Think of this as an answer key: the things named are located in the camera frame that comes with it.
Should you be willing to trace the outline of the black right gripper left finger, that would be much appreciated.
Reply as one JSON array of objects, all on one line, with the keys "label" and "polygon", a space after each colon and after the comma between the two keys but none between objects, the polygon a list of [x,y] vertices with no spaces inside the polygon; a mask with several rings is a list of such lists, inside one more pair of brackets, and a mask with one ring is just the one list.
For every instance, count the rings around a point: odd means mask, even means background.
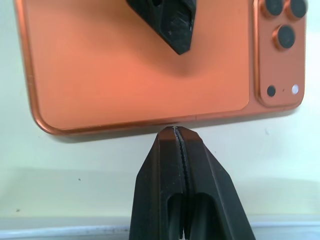
[{"label": "black right gripper left finger", "polygon": [[175,127],[161,130],[135,180],[129,240],[181,240],[186,218],[184,160]]}]

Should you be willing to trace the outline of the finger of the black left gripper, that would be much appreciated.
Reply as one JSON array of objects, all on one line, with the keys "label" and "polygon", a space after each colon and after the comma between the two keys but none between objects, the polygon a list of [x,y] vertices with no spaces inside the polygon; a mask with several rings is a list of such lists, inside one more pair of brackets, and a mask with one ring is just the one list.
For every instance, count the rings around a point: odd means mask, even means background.
[{"label": "finger of the black left gripper", "polygon": [[126,0],[178,55],[191,48],[197,0]]}]

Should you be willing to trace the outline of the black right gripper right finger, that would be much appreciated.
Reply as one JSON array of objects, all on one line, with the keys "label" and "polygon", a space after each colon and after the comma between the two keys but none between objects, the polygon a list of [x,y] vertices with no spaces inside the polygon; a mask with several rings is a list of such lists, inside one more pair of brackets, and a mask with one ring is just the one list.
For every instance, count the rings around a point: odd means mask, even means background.
[{"label": "black right gripper right finger", "polygon": [[195,131],[175,133],[188,187],[185,240],[256,240],[228,172]]}]

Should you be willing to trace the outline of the orange smartphone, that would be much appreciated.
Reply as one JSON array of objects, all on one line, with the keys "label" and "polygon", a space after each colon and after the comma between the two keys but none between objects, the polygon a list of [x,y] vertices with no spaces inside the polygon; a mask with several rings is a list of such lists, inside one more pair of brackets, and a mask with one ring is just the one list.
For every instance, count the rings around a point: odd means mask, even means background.
[{"label": "orange smartphone", "polygon": [[35,123],[52,135],[286,112],[308,0],[196,0],[177,54],[126,0],[13,0]]}]

